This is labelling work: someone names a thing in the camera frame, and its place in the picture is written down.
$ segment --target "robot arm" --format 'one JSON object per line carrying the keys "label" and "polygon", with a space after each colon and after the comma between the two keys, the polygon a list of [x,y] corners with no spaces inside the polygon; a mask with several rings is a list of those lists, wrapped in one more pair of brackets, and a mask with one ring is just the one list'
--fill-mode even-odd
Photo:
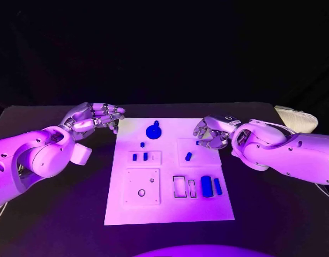
{"label": "robot arm", "polygon": [[88,137],[97,127],[110,127],[117,133],[114,120],[124,118],[124,111],[108,104],[82,103],[58,126],[0,140],[0,205],[36,182],[59,174],[69,161],[85,165],[91,149],[75,142]]}
{"label": "robot arm", "polygon": [[202,138],[208,129],[213,139],[200,140],[199,145],[221,149],[229,139],[232,155],[252,169],[264,171],[273,167],[286,176],[329,185],[329,136],[294,133],[287,127],[254,119],[241,124],[231,116],[206,116],[193,135]]}

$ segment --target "blue object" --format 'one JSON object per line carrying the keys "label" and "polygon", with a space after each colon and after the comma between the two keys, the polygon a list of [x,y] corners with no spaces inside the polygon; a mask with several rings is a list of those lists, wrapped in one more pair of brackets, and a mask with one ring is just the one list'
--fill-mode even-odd
{"label": "blue object", "polygon": [[159,121],[154,121],[154,124],[147,127],[146,133],[150,139],[157,139],[160,137],[162,129],[159,127]]}
{"label": "blue object", "polygon": [[192,153],[189,152],[189,153],[186,154],[186,157],[185,157],[186,161],[189,161],[190,158],[192,158]]}
{"label": "blue object", "polygon": [[218,180],[218,178],[213,179],[213,182],[215,182],[216,194],[222,195],[221,181]]}
{"label": "blue object", "polygon": [[200,184],[202,184],[203,197],[212,197],[213,196],[213,190],[212,190],[211,176],[203,176],[200,178]]}

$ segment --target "blue rectangular block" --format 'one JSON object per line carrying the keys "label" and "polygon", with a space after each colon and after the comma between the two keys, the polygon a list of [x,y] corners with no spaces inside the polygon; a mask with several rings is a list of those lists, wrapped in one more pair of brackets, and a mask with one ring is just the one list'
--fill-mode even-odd
{"label": "blue rectangular block", "polygon": [[200,184],[202,184],[203,197],[212,197],[213,196],[213,190],[212,190],[211,176],[200,177]]}
{"label": "blue rectangular block", "polygon": [[218,180],[218,178],[213,179],[213,182],[215,182],[216,194],[222,195],[221,181]]}

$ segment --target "black table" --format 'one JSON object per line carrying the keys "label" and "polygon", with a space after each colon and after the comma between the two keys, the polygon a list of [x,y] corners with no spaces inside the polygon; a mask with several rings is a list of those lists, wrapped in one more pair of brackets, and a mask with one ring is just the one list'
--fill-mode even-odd
{"label": "black table", "polygon": [[[200,118],[231,114],[283,124],[265,103],[127,105],[127,117]],[[39,130],[72,107],[10,107],[0,139]],[[329,256],[329,198],[316,186],[248,168],[221,150],[234,221],[104,226],[115,136],[98,129],[81,141],[92,148],[85,166],[37,183],[7,205],[0,219],[0,256],[133,256],[188,244],[242,247],[276,256]]]}

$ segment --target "white board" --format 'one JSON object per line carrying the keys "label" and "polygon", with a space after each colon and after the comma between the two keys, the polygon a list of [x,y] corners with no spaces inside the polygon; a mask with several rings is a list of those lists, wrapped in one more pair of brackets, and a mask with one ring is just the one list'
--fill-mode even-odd
{"label": "white board", "polygon": [[[146,129],[156,120],[162,136],[151,140]],[[104,225],[234,220],[218,151],[198,146],[192,136],[199,121],[188,118],[120,120]],[[189,161],[185,160],[188,152],[192,153]],[[147,161],[141,160],[143,153],[149,153]],[[185,176],[186,198],[173,195],[173,176]],[[222,195],[216,195],[212,185],[213,197],[202,197],[202,176],[211,176],[212,184],[213,179],[219,179]],[[189,194],[189,180],[195,181],[195,198]]]}

